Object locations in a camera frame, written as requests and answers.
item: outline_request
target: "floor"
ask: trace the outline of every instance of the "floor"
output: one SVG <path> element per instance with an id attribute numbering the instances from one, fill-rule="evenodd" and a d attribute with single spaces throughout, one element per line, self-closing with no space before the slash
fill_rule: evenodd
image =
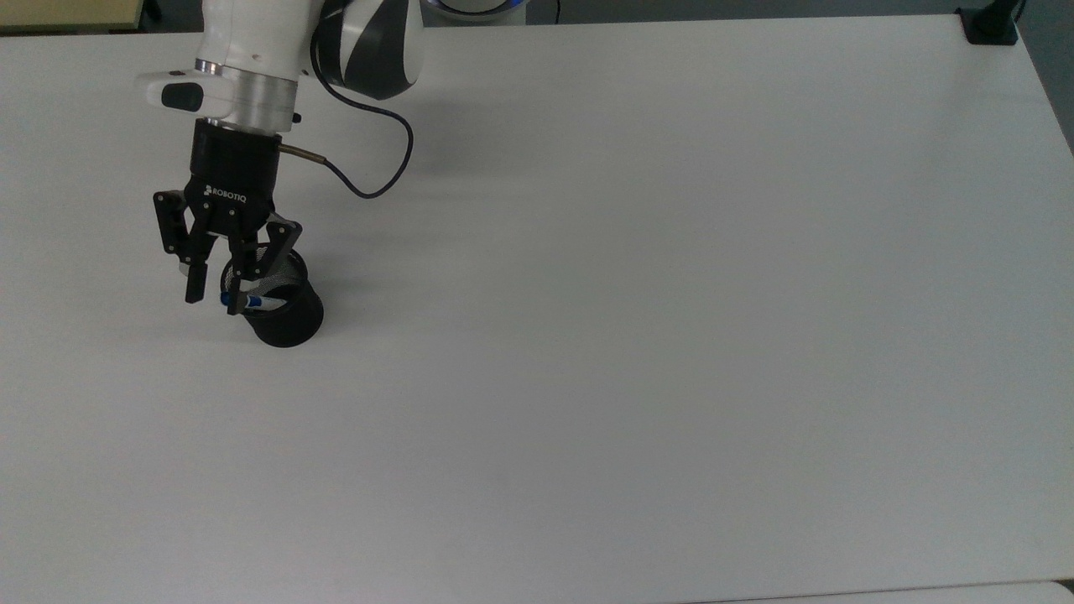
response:
<path id="1" fill-rule="evenodd" d="M 158 0 L 163 18 L 147 31 L 201 31 L 201 0 Z M 949 14 L 987 0 L 560 0 L 560 23 L 744 19 L 850 15 Z M 556 0 L 531 0 L 527 21 L 550 24 Z M 1074 148 L 1074 0 L 1028 0 L 1022 39 Z"/>

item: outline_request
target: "black bracket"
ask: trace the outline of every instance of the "black bracket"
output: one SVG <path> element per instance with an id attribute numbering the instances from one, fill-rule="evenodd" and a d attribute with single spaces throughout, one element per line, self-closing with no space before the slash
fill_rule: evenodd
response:
<path id="1" fill-rule="evenodd" d="M 164 251 L 179 257 L 179 262 L 186 265 L 187 293 L 186 301 L 190 304 L 205 298 L 205 277 L 208 272 L 206 261 L 216 243 L 216 235 L 205 230 L 204 220 L 194 218 L 193 226 L 188 229 L 186 217 L 186 200 L 183 191 L 158 191 L 153 196 L 157 208 L 157 224 L 160 226 L 160 240 Z"/>
<path id="2" fill-rule="evenodd" d="M 294 220 L 285 220 L 273 213 L 265 222 L 265 231 L 268 233 L 268 245 L 264 255 L 253 263 L 253 278 L 271 275 L 279 269 L 280 263 L 294 247 L 294 242 L 302 234 L 302 225 Z"/>
<path id="3" fill-rule="evenodd" d="M 1011 14 L 1019 0 L 996 0 L 984 9 L 958 9 L 962 30 L 970 44 L 1014 46 L 1018 30 Z"/>

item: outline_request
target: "cable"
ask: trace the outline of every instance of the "cable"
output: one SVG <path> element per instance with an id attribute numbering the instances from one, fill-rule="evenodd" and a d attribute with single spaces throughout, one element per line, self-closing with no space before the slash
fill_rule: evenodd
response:
<path id="1" fill-rule="evenodd" d="M 373 191 L 372 193 L 367 193 L 362 190 L 359 190 L 359 188 L 355 187 L 350 182 L 350 179 L 347 178 L 347 176 L 344 175 L 344 173 L 340 172 L 339 169 L 335 167 L 334 163 L 329 161 L 329 159 L 322 155 L 317 155 L 315 153 L 310 153 L 305 149 L 300 149 L 299 147 L 292 147 L 291 145 L 284 145 L 284 144 L 279 145 L 279 150 L 282 153 L 301 157 L 303 159 L 308 159 L 309 161 L 313 161 L 315 163 L 320 163 L 326 167 L 329 170 L 332 171 L 333 174 L 335 174 L 336 176 L 339 177 L 340 181 L 343 181 L 343 184 L 347 185 L 347 188 L 350 189 L 352 193 L 357 195 L 362 199 L 374 199 L 380 197 L 381 195 L 384 193 L 384 191 L 392 188 L 395 182 L 400 179 L 400 176 L 403 175 L 403 171 L 406 170 L 407 164 L 410 163 L 410 153 L 413 152 L 413 128 L 410 128 L 410 123 L 407 121 L 405 117 L 395 112 L 391 112 L 381 107 L 375 107 L 373 105 L 367 105 L 365 103 L 360 103 L 352 99 L 348 99 L 347 97 L 336 91 L 336 89 L 333 88 L 332 85 L 329 84 L 326 80 L 324 80 L 324 74 L 321 72 L 321 68 L 318 64 L 317 60 L 317 43 L 320 40 L 320 32 L 321 32 L 321 26 L 320 24 L 318 24 L 318 26 L 314 28 L 314 34 L 309 38 L 309 62 L 314 67 L 314 75 L 317 76 L 317 81 L 320 82 L 321 86 L 323 86 L 324 89 L 329 91 L 329 95 L 332 95 L 333 97 L 344 102 L 345 104 L 350 105 L 354 109 L 367 111 L 369 113 L 386 115 L 402 124 L 403 127 L 406 128 L 406 155 L 403 156 L 403 162 L 400 163 L 398 170 L 396 170 L 392 178 L 388 181 L 388 184 Z"/>

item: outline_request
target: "mesh cup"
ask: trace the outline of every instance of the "mesh cup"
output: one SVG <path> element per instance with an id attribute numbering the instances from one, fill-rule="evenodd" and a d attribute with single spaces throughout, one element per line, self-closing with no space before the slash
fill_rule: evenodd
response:
<path id="1" fill-rule="evenodd" d="M 266 246 L 258 248 L 258 260 L 266 249 Z M 292 249 L 275 272 L 262 277 L 256 287 L 246 291 L 250 296 L 287 300 L 286 304 L 273 311 L 243 311 L 243 318 L 250 323 L 259 340 L 270 346 L 289 348 L 317 333 L 324 319 L 324 306 L 309 285 L 308 277 L 302 256 Z M 228 291 L 233 278 L 231 262 L 228 262 L 220 275 L 220 291 Z"/>

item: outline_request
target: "black cable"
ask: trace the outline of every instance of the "black cable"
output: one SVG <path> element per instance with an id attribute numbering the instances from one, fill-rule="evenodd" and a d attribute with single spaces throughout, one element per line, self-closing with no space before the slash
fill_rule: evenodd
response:
<path id="1" fill-rule="evenodd" d="M 406 138 L 407 138 L 407 142 L 406 142 L 406 155 L 403 156 L 403 162 L 400 163 L 398 170 L 396 170 L 395 171 L 395 175 L 393 175 L 392 178 L 390 181 L 388 181 L 388 184 L 384 185 L 384 186 L 382 186 L 382 187 L 380 187 L 379 189 L 377 189 L 376 191 L 374 191 L 372 193 L 367 193 L 367 192 L 359 190 L 359 188 L 355 187 L 350 182 L 350 179 L 347 178 L 347 176 L 344 175 L 344 173 L 340 172 L 339 169 L 335 167 L 334 163 L 332 163 L 331 161 L 329 161 L 328 158 L 324 158 L 322 156 L 317 156 L 317 157 L 320 158 L 318 160 L 318 159 L 311 159 L 309 157 L 302 156 L 302 155 L 300 155 L 299 157 L 304 157 L 305 159 L 310 159 L 310 161 L 316 161 L 317 163 L 321 163 L 321 164 L 325 166 L 329 170 L 332 171 L 333 174 L 335 174 L 336 176 L 339 177 L 340 181 L 343 181 L 343 184 L 347 185 L 347 188 L 350 189 L 351 192 L 353 192 L 354 195 L 357 195 L 358 197 L 360 197 L 362 199 L 373 199 L 373 198 L 380 197 L 381 195 L 384 193 L 384 191 L 387 191 L 388 189 L 392 188 L 392 186 L 395 184 L 395 182 L 400 179 L 400 176 L 403 175 L 403 171 L 406 170 L 407 164 L 410 163 L 410 153 L 413 152 L 413 128 L 410 128 L 410 123 L 407 121 L 405 117 L 403 117 L 402 115 L 400 115 L 400 114 L 397 114 L 395 112 L 391 112 L 391 111 L 388 111 L 388 110 L 381 109 L 381 107 L 375 107 L 373 105 L 367 105 L 365 103 L 360 103 L 358 101 L 354 101 L 354 100 L 348 99 L 347 97 L 344 97 L 338 91 L 336 91 L 336 89 L 333 88 L 332 85 L 329 84 L 326 80 L 324 80 L 324 74 L 321 72 L 321 68 L 320 68 L 320 66 L 318 66 L 318 60 L 317 60 L 317 43 L 320 40 L 320 31 L 321 31 L 321 26 L 318 25 L 316 28 L 314 28 L 314 34 L 309 38 L 309 62 L 314 67 L 314 75 L 317 76 L 317 81 L 320 82 L 321 86 L 323 86 L 324 89 L 329 91 L 329 95 L 332 95 L 337 100 L 343 101 L 345 104 L 348 104 L 348 105 L 350 105 L 350 106 L 352 106 L 354 109 L 360 109 L 362 111 L 367 111 L 369 113 L 376 113 L 376 114 L 379 114 L 379 115 L 387 115 L 388 117 L 391 117 L 392 119 L 394 119 L 394 120 L 398 121 L 400 124 L 402 124 L 403 127 L 406 128 Z"/>

